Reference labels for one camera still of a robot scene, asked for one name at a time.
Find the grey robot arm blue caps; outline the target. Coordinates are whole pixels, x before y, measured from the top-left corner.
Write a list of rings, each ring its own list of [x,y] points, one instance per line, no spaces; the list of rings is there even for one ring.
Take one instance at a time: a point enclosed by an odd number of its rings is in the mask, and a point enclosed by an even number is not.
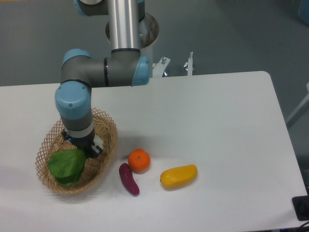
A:
[[[151,65],[141,54],[139,24],[144,21],[142,0],[76,0],[85,16],[109,17],[111,56],[93,59],[89,52],[71,49],[63,57],[61,84],[55,92],[56,108],[64,131],[62,136],[87,157],[96,158],[102,146],[95,141],[91,92],[95,87],[142,86],[149,82]]]

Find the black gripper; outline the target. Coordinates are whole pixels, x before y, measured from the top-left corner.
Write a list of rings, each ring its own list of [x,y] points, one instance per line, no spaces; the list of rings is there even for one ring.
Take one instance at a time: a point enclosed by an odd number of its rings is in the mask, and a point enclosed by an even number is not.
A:
[[[85,150],[85,153],[88,159],[95,159],[103,152],[103,149],[100,146],[95,145],[93,142],[94,137],[95,137],[94,131],[92,131],[90,134],[88,134],[85,137],[76,138],[76,137],[70,136],[65,130],[63,130],[61,132],[61,136],[64,141],[69,141],[71,144],[73,144],[77,148]]]

